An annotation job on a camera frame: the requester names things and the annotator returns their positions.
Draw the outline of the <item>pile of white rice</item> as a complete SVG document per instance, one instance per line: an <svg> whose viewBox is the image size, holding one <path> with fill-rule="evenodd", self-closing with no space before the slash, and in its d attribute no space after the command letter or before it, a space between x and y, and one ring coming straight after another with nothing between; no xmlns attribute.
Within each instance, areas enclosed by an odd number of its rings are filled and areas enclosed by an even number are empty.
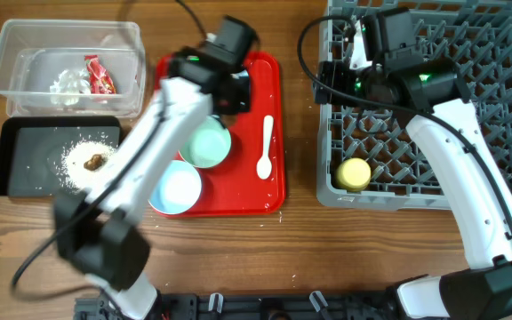
<svg viewBox="0 0 512 320"><path fill-rule="evenodd" d="M64 148L60 156L60 164L57 166L60 185L74 191L91 186L115 152L116 149L109 144L91 140L79 141ZM84 162L95 154L104 155L106 159L104 165L94 172L85 170Z"/></svg>

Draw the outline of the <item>white tissue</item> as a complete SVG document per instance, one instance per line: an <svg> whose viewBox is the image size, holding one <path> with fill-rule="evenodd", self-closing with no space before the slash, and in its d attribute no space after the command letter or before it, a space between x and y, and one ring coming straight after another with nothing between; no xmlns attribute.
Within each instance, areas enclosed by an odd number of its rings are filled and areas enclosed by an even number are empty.
<svg viewBox="0 0 512 320"><path fill-rule="evenodd" d="M72 106L80 100L79 94L90 94L91 86L86 69L65 69L50 86L51 103Z"/></svg>

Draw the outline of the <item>red snack wrapper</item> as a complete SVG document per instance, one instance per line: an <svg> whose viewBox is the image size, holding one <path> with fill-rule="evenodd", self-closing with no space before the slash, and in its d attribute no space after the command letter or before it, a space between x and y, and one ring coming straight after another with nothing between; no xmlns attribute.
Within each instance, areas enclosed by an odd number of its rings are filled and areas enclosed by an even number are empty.
<svg viewBox="0 0 512 320"><path fill-rule="evenodd" d="M100 64L97 55L85 55L84 62L89 74L91 93L116 94L116 87L109 72Z"/></svg>

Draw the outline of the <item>light blue small bowl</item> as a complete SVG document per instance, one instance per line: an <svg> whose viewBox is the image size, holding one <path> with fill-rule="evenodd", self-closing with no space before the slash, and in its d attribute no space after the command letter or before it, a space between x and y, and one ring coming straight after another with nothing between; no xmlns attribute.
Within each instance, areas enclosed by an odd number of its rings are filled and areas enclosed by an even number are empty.
<svg viewBox="0 0 512 320"><path fill-rule="evenodd" d="M202 187L201 176L193 165L181 160L172 160L148 202L160 213L182 214L196 204Z"/></svg>

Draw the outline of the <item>brown food scrap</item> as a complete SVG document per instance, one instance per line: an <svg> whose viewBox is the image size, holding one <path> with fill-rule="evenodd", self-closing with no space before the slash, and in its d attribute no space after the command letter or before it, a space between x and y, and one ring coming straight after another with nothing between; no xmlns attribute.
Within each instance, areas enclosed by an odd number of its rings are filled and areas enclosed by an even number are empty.
<svg viewBox="0 0 512 320"><path fill-rule="evenodd" d="M97 171L99 168L101 168L101 166L104 165L105 161L106 161L106 159L105 159L104 155L95 154L95 155L92 155L92 157L89 160L84 162L84 168L87 171L94 172L94 171Z"/></svg>

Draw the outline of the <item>white plastic spoon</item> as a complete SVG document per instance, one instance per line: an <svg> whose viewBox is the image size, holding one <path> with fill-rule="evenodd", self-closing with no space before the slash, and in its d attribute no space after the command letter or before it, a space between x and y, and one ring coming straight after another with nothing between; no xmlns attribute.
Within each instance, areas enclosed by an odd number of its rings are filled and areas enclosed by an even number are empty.
<svg viewBox="0 0 512 320"><path fill-rule="evenodd" d="M263 119L262 131L262 153L256 166L257 175L261 180L266 180L272 171L272 163L269 158L269 148L272 139L273 126L274 117L271 115L265 116Z"/></svg>

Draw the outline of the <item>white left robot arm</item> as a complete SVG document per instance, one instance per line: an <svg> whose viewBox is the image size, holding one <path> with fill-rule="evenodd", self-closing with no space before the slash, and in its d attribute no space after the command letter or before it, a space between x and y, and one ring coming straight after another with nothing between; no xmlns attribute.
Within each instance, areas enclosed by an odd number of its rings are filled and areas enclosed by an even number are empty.
<svg viewBox="0 0 512 320"><path fill-rule="evenodd" d="M59 256L98 285L128 319L159 313L160 293L144 273L150 245L138 230L145 203L206 117L249 111L243 63L256 39L248 24L226 16L213 40L174 53L159 91L97 181L54 200Z"/></svg>

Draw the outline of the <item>green bowl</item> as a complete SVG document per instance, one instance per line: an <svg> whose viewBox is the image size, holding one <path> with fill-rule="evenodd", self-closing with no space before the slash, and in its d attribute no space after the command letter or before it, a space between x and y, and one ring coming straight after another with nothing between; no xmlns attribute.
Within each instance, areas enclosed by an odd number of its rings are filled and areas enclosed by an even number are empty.
<svg viewBox="0 0 512 320"><path fill-rule="evenodd" d="M192 133L180 149L180 157L198 168L212 168L222 163L232 147L229 130L215 116L206 120Z"/></svg>

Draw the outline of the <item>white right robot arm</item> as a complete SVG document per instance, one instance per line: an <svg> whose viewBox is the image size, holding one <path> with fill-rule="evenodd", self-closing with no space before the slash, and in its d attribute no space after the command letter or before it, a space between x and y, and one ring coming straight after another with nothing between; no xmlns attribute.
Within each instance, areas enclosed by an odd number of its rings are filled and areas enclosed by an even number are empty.
<svg viewBox="0 0 512 320"><path fill-rule="evenodd" d="M395 319L512 315L512 193L484 140L468 85L449 58L428 60L408 9L343 16L363 62L314 84L341 102L393 111L427 159L457 222L468 268L390 288Z"/></svg>

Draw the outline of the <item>yellow plastic cup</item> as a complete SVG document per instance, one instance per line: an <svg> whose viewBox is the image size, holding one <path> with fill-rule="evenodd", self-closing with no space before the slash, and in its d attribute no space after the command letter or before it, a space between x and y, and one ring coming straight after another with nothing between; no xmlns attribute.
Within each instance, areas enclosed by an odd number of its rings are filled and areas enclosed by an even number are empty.
<svg viewBox="0 0 512 320"><path fill-rule="evenodd" d="M350 192L359 192L369 185L371 176L371 167L365 160L350 158L338 166L335 172L335 181L340 188Z"/></svg>

